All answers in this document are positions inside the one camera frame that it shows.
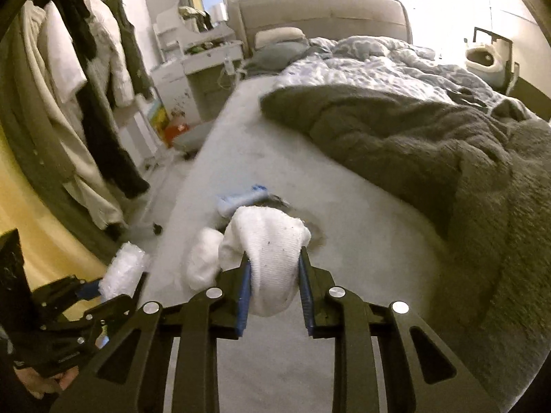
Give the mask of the person's left hand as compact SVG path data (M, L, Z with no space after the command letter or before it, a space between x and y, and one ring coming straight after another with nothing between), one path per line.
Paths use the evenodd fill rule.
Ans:
M43 378L32 367L14 368L18 380L36 399L42 399L46 394L61 394L80 373L78 367L72 367L50 378Z

